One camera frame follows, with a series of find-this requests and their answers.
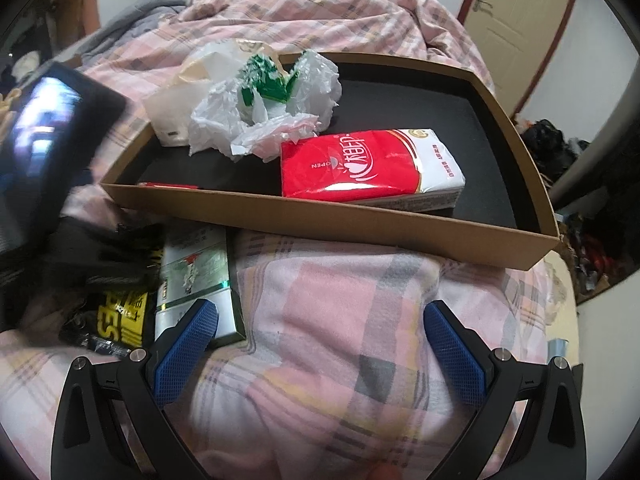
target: blue gripper pad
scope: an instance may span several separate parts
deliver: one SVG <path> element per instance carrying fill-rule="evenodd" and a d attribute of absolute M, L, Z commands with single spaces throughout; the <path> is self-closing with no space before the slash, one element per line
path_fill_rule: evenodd
<path fill-rule="evenodd" d="M 216 335 L 218 310 L 204 300 L 200 311 L 191 319 L 154 374 L 154 397 L 158 406 L 174 402 L 187 383 L 205 348 Z"/>
<path fill-rule="evenodd" d="M 462 402 L 482 406 L 486 397 L 484 371 L 434 303 L 424 308 L 424 331 Z"/>

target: silver bolt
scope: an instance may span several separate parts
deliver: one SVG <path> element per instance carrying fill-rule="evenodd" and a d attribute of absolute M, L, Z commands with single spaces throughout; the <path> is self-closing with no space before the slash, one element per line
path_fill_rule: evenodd
<path fill-rule="evenodd" d="M 129 354 L 129 359 L 131 359 L 135 363 L 139 363 L 146 357 L 146 352 L 143 348 L 136 348 L 133 352 Z"/>
<path fill-rule="evenodd" d="M 82 370 L 86 365 L 86 357 L 79 357 L 78 359 L 74 359 L 71 363 L 71 366 L 74 370 Z"/>
<path fill-rule="evenodd" d="M 509 352 L 506 348 L 496 348 L 494 350 L 494 355 L 500 361 L 508 361 L 511 359 L 511 352 Z"/>
<path fill-rule="evenodd" d="M 554 364 L 560 368 L 561 370 L 564 370 L 565 368 L 568 367 L 569 363 L 566 361 L 566 359 L 564 357 L 554 357 Z"/>

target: red and white tissue package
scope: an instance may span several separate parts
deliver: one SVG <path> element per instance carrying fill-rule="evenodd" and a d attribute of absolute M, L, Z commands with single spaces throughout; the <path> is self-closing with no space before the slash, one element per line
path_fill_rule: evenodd
<path fill-rule="evenodd" d="M 425 212 L 454 207 L 465 177 L 433 130 L 369 130 L 282 144 L 282 195 Z"/>

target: black garbage bag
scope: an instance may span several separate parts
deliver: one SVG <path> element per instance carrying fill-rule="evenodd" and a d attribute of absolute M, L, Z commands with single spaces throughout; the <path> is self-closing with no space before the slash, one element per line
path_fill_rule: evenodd
<path fill-rule="evenodd" d="M 558 180 L 577 158 L 575 150 L 564 142 L 562 131 L 546 119 L 526 130 L 522 134 L 522 140 L 538 171 L 552 182 Z"/>

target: gray blanket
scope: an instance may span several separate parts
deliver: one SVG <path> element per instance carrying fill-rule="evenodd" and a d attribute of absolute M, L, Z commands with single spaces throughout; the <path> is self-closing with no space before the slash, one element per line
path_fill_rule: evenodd
<path fill-rule="evenodd" d="M 82 69 L 108 56 L 119 46 L 158 28 L 160 16 L 182 12 L 190 0 L 138 0 L 97 30 L 78 50 Z"/>

